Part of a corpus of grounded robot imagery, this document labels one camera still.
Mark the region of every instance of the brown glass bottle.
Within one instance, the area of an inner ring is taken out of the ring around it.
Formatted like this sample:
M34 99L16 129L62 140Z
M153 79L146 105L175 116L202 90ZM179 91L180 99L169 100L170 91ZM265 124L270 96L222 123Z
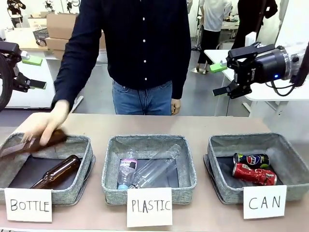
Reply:
M13 156L18 155L22 153L34 153L41 151L45 148L48 148L50 146L57 145L59 143L63 143L67 140L67 135L65 132L61 129L58 129L54 131L52 134L50 140L45 146L40 145L40 139L41 137L37 138L30 138L29 140L25 141L24 143L18 144L16 146L9 147L7 149L4 149L0 154L0 161L2 158L6 156Z
M65 181L74 171L78 170L81 160L76 155L71 155L60 164L48 170L41 180L31 189L52 189Z

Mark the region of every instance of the white paper sign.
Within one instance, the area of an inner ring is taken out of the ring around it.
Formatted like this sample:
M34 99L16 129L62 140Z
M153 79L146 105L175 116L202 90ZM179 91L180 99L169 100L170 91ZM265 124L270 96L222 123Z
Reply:
M171 188L127 190L127 227L168 226L172 224Z
M286 185L243 188L243 218L284 216Z
M50 189L4 189L7 219L11 221L52 222Z

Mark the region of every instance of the bottle cap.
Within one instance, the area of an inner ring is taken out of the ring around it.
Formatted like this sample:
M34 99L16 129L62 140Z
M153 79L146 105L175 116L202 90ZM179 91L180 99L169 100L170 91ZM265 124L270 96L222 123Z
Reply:
M126 185L119 185L118 190L126 190L128 187Z

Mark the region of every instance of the tabletop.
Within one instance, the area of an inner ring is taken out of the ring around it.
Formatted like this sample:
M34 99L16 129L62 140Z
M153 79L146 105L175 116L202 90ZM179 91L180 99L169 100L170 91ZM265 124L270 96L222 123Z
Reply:
M20 50L24 51L48 51L47 46L42 47L36 44L34 30L34 28L15 28L6 33L6 41L18 44Z
M214 62L219 63L222 59L227 57L228 50L205 50L204 53ZM223 74L230 80L234 80L234 71L227 69L222 71ZM275 85L277 87L289 86L289 80L277 80ZM251 101L307 101L309 100L309 85L306 82L303 86L295 88L291 94L286 97L281 97L275 91L267 87L265 84L254 83L251 85L252 93L245 95L245 97ZM279 93L287 93L290 90L288 88L280 89Z
M222 30L237 30L239 27L239 22L226 22L223 21Z
M32 114L16 130L29 130L46 113ZM216 196L205 170L203 155L207 153L211 135L268 132L263 122L250 117L203 116L120 116L71 114L64 123L69 134L91 139L97 158L85 192L75 206L54 207L53 223L8 222L4 205L0 205L0 226L10 229L48 230L128 230L126 206L108 206L101 187L101 175L108 140L118 134L176 134L188 140L195 169L197 187L189 205L173 206L173 226L138 228L143 231L260 232L297 231L308 228L309 196L286 204L285 216L263 220L244 220L242 205L224 205Z

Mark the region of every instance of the plastic bottle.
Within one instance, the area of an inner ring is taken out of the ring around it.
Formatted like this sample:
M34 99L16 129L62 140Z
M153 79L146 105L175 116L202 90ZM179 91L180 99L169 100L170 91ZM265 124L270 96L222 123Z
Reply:
M48 170L41 180L31 189L52 189L65 181L74 171L78 170L81 160L76 155L71 155L61 163Z
M130 149L124 158L120 161L118 172L118 189L125 190L131 185L133 174L136 171L137 159L135 159L136 151Z
M181 153L181 147L173 145L167 151L158 152L143 168L139 169L132 180L130 188L149 188L171 166Z

